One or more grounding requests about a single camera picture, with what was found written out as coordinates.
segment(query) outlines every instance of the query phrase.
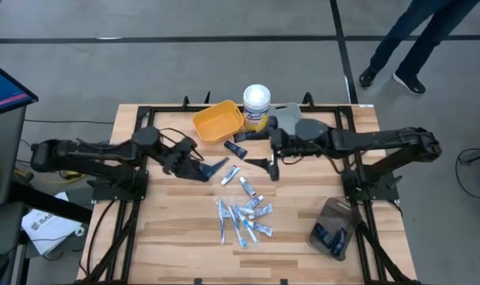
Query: white lid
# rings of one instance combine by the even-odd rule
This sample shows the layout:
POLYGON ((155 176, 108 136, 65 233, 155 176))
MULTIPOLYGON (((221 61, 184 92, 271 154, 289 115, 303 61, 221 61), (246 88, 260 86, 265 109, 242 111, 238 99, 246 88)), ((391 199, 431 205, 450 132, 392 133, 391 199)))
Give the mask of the white lid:
POLYGON ((252 84, 243 93, 243 103, 247 108, 262 110, 270 105, 270 90, 261 84, 252 84))

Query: orange plastic tray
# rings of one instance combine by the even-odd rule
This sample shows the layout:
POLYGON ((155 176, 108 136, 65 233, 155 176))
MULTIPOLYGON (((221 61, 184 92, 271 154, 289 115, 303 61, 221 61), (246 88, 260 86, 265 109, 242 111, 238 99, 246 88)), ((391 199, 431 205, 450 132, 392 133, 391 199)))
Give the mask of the orange plastic tray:
POLYGON ((198 135, 206 143, 217 143, 221 139, 240 131, 244 118, 237 105, 226 100, 199 111, 192 116, 198 135))

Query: wooden table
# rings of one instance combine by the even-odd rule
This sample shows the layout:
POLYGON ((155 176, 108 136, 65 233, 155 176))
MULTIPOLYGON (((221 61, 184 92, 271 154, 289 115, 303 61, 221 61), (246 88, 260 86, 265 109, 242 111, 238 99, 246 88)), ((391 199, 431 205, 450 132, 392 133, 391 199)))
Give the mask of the wooden table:
MULTIPOLYGON (((136 104, 120 105, 112 143, 131 138, 137 108, 136 104)), ((372 106, 353 105, 352 110, 356 131, 379 130, 372 106)), ((278 284, 281 279, 288 279, 292 284, 363 283, 354 237, 343 262, 322 256, 307 244, 307 235, 325 201, 330 197, 345 200, 340 177, 328 160, 305 158, 297 165, 280 163, 280 180, 272 182, 265 171, 236 158, 222 144, 207 146, 201 143, 192 125, 192 114, 160 112, 155 115, 154 125, 176 128, 195 139, 199 144, 198 151, 205 156, 208 164, 225 156, 229 156, 230 160, 211 181, 200 183, 165 175, 161 166, 149 159, 147 169, 150 172, 150 186, 139 212, 129 283, 193 283, 195 278, 203 279, 205 284, 278 284), (220 181, 233 164, 241 170, 223 187, 220 181), (248 249, 240 248, 229 220, 226 221, 226 243, 220 244, 215 206, 219 197, 239 203, 248 200, 238 181, 240 176, 253 185, 258 195, 265 197, 261 206, 267 203, 273 205, 273 213, 260 218, 259 222, 271 226, 274 236, 258 236, 261 242, 253 245, 249 236, 244 234, 250 244, 248 249)), ((329 113, 303 113, 303 116, 335 125, 335 119, 329 113)), ((165 131, 164 134, 172 139, 180 139, 179 134, 171 131, 165 131)), ((239 145, 249 151, 248 158, 267 158, 271 154, 267 141, 240 142, 239 145)), ((376 162, 384 155, 383 150, 369 151, 364 155, 364 162, 376 162)), ((93 209, 86 249, 89 248, 97 220, 108 203, 101 202, 93 209)), ((402 272, 416 279, 400 213, 385 202, 376 201, 373 207, 380 243, 402 272)), ((117 209, 118 202, 110 208, 97 232, 91 253, 93 266, 112 242, 117 209)), ((372 278, 377 279, 373 254, 368 244, 367 247, 372 278)), ((84 250, 84 265, 86 256, 87 250, 84 250)), ((123 257, 124 248, 121 248, 116 263, 116 278, 120 277, 123 257)))

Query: person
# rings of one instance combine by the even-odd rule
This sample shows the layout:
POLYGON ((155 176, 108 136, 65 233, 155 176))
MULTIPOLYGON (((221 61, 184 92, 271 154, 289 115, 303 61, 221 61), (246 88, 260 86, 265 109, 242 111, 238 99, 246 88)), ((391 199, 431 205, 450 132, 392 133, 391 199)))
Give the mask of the person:
POLYGON ((417 79, 433 49, 463 20, 479 0, 413 0, 400 16, 374 55, 369 67, 360 75, 360 86, 367 88, 386 65, 395 48, 423 21, 433 15, 423 33, 393 73, 393 79, 415 95, 423 95, 426 88, 417 79))

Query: computer screen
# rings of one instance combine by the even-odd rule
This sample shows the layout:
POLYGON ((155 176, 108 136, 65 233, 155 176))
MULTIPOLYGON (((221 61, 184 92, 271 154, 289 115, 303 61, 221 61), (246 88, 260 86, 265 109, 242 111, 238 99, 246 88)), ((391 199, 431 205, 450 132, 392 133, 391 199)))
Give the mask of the computer screen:
POLYGON ((0 68, 0 113, 36 102, 37 96, 0 68))

